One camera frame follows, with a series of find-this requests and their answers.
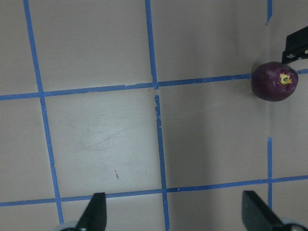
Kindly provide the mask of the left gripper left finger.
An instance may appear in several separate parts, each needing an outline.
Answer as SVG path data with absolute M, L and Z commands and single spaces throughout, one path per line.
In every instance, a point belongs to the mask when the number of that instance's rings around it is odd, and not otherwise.
M 76 231 L 104 231 L 106 229 L 105 193 L 95 193 L 80 217 Z

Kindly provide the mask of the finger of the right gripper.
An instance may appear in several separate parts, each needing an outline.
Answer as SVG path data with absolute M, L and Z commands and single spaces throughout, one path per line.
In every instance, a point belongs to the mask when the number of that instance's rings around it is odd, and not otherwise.
M 302 28 L 286 37 L 282 63 L 289 64 L 308 58 L 308 27 Z

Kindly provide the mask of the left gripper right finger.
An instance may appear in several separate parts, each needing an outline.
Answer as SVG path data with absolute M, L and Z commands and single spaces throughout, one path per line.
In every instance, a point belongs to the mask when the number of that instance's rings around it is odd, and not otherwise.
M 242 222 L 247 231 L 283 231 L 284 224 L 255 191 L 242 193 Z

